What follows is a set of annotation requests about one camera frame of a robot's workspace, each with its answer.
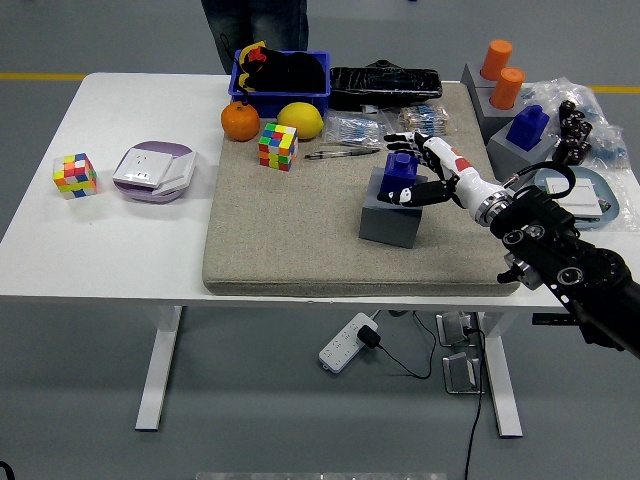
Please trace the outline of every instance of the black cable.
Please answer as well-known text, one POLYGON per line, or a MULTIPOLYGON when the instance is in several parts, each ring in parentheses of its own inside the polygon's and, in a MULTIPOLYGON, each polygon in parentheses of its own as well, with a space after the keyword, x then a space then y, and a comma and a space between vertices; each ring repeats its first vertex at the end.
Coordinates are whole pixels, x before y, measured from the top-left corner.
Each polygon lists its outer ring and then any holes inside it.
MULTIPOLYGON (((535 163, 533 165, 529 165, 528 167, 523 168, 522 170, 517 172, 515 175, 517 177, 521 177, 535 170, 542 170, 543 168, 546 168, 549 170, 555 170, 564 178, 566 178, 567 182, 569 183, 569 187, 566 190, 563 190, 562 192, 557 192, 557 193, 549 193, 548 194, 549 198, 553 198, 554 200, 557 200, 559 198, 564 198, 567 195, 569 195, 571 193, 571 190, 573 190, 573 187, 576 186, 576 174, 574 173, 573 170, 571 170, 571 168, 568 165, 564 165, 562 163, 556 163, 556 162, 535 163)), ((524 188, 521 188, 514 194, 513 198, 517 199, 523 193, 528 192, 532 188, 536 188, 536 187, 537 185, 528 185, 524 188)))
POLYGON ((231 59, 231 61, 238 67, 238 76, 236 78, 236 88, 242 92, 242 104, 247 105, 249 103, 249 91, 240 85, 240 73, 242 72, 242 65, 240 65, 240 61, 231 53, 231 45, 229 43, 229 37, 227 37, 224 33, 220 34, 220 41, 224 46, 225 51, 227 52, 227 56, 231 59))
POLYGON ((387 351, 387 349, 384 348, 380 344, 380 335, 378 335, 378 333, 375 332, 368 325, 364 325, 362 328, 360 328, 360 330, 358 330, 358 338, 367 347, 369 347, 369 348, 379 348, 380 350, 382 350, 384 353, 386 353, 389 356, 389 358, 391 358, 391 360, 393 360, 398 365, 400 365, 413 378, 417 378, 417 379, 420 379, 420 380, 426 380, 426 379, 431 377, 431 373, 433 372, 433 353, 435 352, 435 349, 436 349, 437 339, 436 339, 436 336, 434 335, 434 333, 431 330, 429 330, 424 325, 424 323, 422 323, 422 320, 420 320, 420 318, 416 314, 415 310, 412 312, 412 315, 413 315, 413 318, 415 320, 417 320, 418 323, 422 326, 422 328, 424 328, 427 332, 429 332, 431 334, 431 336, 433 337, 433 346, 431 347, 431 352, 429 353, 429 373, 427 373, 426 375, 418 375, 417 373, 412 372, 400 360, 398 360, 393 355, 391 355, 391 353, 389 353, 389 351, 387 351))
POLYGON ((7 480, 16 480, 16 476, 14 475, 12 468, 7 462, 3 462, 2 460, 0 460, 0 468, 4 469, 7 480))
POLYGON ((478 421, 480 420, 480 412, 482 411, 482 375, 484 370, 484 346, 486 344, 486 337, 482 330, 479 328, 465 328, 465 334, 470 333, 479 333, 482 337, 482 341, 480 342, 480 367, 478 368, 478 409, 476 411, 476 418, 473 421, 473 427, 471 427, 471 435, 469 435, 469 446, 467 448, 467 461, 464 466, 464 479, 468 480, 469 478, 469 464, 471 463, 471 449, 473 448, 473 437, 476 434, 476 427, 478 426, 478 421))

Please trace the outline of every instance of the gray floor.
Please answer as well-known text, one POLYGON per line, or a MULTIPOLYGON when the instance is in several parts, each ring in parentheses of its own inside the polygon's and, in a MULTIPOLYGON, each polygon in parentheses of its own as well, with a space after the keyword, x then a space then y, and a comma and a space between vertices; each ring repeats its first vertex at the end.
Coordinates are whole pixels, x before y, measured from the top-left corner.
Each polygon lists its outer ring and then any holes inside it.
MULTIPOLYGON (((529 81, 640 85, 640 4, 574 3, 310 0, 310 49, 331 52, 334 66, 386 58, 458 80, 465 62, 502 37, 529 81)), ((2 72, 222 73, 198 0, 0 0, 0 59, 2 72)), ((0 232, 77 88, 0 80, 0 232)), ((637 175, 639 97, 598 100, 624 128, 637 175)), ((355 313, 188 309, 161 429, 140 433, 133 426, 150 322, 129 307, 0 302, 0 459, 18 479, 192 479, 202 471, 462 478, 475 399, 444 392, 440 359, 452 351, 438 347, 427 381, 399 376, 380 351, 333 376, 317 352, 355 313)), ((383 344, 426 371, 429 337, 408 316, 381 314, 378 323, 383 344)), ((505 348, 525 436, 499 439, 487 398, 471 478, 638 476, 640 362, 587 346, 575 329, 528 322, 511 327, 505 348)))

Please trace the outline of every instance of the white robotic hand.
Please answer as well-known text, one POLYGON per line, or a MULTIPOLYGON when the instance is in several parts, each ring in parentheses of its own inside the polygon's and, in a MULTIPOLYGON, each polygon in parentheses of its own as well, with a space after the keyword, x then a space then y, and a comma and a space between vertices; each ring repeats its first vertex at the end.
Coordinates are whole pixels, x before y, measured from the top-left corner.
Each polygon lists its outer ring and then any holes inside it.
POLYGON ((510 197, 501 185, 486 182, 478 171, 458 151, 439 137, 428 137, 419 132, 387 135, 390 150, 410 153, 440 178, 401 192, 381 194, 378 199, 405 206, 439 203, 453 198, 462 208, 469 210, 471 218, 488 226, 492 212, 509 203, 510 197))

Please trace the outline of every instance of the yellow floor line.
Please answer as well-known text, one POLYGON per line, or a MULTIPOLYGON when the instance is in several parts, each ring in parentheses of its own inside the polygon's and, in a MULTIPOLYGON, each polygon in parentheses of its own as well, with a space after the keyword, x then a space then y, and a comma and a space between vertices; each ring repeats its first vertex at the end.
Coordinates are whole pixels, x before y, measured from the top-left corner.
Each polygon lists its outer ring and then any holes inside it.
POLYGON ((623 93, 639 94, 640 87, 625 87, 622 85, 589 85, 589 88, 596 93, 623 93))
POLYGON ((0 73, 0 80, 36 80, 41 82, 81 82, 83 73, 0 73))
MULTIPOLYGON (((0 73, 0 80, 34 80, 41 82, 81 82, 83 73, 0 73)), ((624 85, 589 85, 596 93, 640 94, 640 87, 624 85)))

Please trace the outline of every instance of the silver pen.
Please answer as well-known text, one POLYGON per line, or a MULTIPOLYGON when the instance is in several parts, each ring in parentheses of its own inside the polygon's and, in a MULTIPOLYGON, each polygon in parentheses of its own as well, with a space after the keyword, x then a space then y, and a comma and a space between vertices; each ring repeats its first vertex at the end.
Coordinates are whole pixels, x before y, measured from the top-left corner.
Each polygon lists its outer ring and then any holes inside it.
POLYGON ((354 157, 357 155, 369 155, 371 153, 377 153, 379 151, 379 148, 373 147, 354 148, 353 150, 343 151, 319 150, 317 152, 305 155, 304 158, 307 158, 309 160, 320 160, 322 158, 354 157))

